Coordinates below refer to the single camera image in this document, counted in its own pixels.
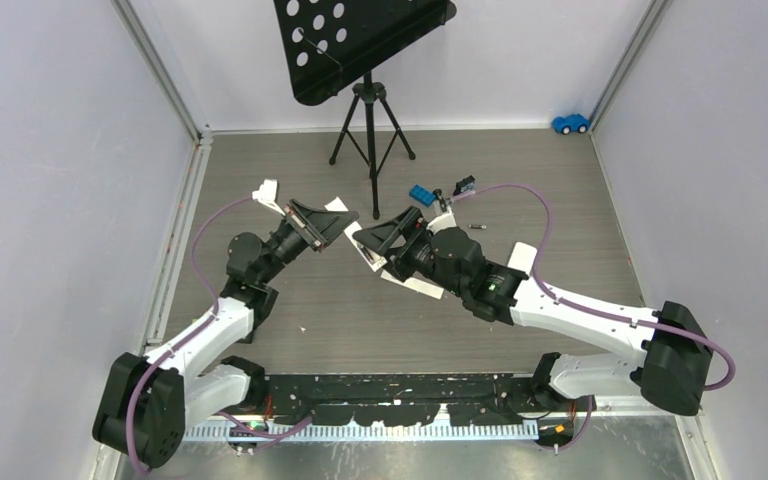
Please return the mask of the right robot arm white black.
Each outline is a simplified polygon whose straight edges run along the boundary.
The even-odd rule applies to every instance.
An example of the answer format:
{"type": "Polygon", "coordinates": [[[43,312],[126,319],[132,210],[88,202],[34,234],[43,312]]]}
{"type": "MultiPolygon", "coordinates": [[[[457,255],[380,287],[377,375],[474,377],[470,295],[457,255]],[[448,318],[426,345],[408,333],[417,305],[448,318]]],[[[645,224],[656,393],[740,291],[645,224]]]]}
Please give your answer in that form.
{"type": "Polygon", "coordinates": [[[698,414],[713,346],[685,305],[630,307],[541,284],[531,271],[534,247],[518,243],[507,264],[494,262],[465,230],[428,222],[416,207],[352,238],[381,256],[392,277],[420,275],[484,321],[544,329],[601,348],[596,355],[543,355],[530,385],[540,408],[556,410],[586,396],[635,395],[671,414],[698,414]]]}

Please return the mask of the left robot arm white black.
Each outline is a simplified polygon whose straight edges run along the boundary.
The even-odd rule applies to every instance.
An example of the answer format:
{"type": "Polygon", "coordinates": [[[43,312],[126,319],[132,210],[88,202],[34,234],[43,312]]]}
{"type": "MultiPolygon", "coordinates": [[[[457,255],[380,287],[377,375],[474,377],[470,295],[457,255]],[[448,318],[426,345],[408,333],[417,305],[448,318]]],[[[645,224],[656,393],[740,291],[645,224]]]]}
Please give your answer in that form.
{"type": "Polygon", "coordinates": [[[212,303],[189,327],[141,355],[125,352],[111,365],[92,427],[99,443],[127,455],[146,474],[166,464],[185,432],[236,407],[258,412],[267,398],[264,368],[222,354],[249,342],[268,318],[278,293],[271,281],[302,252],[321,252],[359,215],[319,210],[291,200],[267,239],[252,232],[232,237],[226,248],[226,282],[210,289],[212,303]]]}

